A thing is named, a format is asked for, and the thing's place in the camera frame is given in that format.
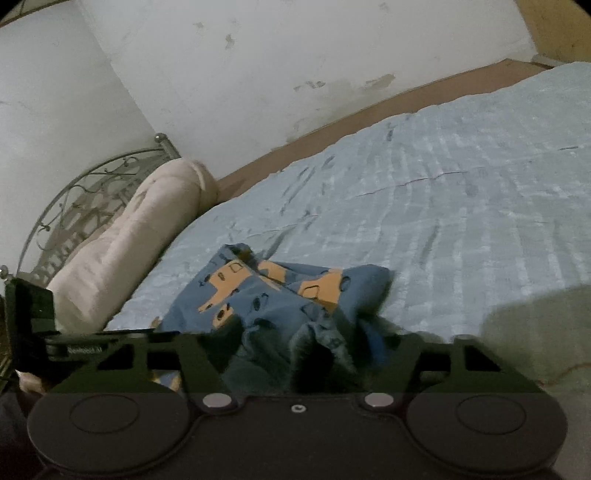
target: metal headboard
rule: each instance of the metal headboard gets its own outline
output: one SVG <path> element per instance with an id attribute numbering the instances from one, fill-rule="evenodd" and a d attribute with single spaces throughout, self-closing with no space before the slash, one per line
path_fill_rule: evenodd
<path id="1" fill-rule="evenodd" d="M 165 134 L 157 134 L 154 140 L 156 147 L 110 158 L 65 186 L 29 233 L 15 276 L 46 287 L 76 247 L 125 209 L 148 175 L 180 157 Z M 35 265 L 30 273 L 23 271 L 28 265 Z M 9 277 L 4 265 L 0 277 Z"/>

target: folded clothes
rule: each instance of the folded clothes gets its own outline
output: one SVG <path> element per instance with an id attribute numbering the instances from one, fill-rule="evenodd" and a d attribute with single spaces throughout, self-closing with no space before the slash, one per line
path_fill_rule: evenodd
<path id="1" fill-rule="evenodd" d="M 361 389 L 360 368 L 384 361 L 375 315 L 391 281 L 376 265 L 339 270 L 271 262 L 225 245 L 177 297 L 158 331 L 211 332 L 239 319 L 222 373 L 236 393 Z M 159 379 L 173 389 L 178 375 Z"/>

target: pillow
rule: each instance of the pillow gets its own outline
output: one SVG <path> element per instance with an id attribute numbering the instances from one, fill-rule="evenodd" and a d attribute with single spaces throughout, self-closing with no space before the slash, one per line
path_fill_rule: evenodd
<path id="1" fill-rule="evenodd" d="M 162 250 L 216 204 L 217 193 L 215 179 L 197 161 L 178 158 L 156 169 L 113 224 L 80 248 L 47 286 L 58 330 L 101 331 Z"/>

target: bed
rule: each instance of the bed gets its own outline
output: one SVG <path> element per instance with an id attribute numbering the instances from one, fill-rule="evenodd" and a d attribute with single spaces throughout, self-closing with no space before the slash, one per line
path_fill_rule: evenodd
<path id="1" fill-rule="evenodd" d="M 394 272 L 380 315 L 476 335 L 558 396 L 558 470 L 588 478 L 591 63 L 384 119 L 210 209 L 107 330 L 148 328 L 223 244 L 266 259 Z"/>

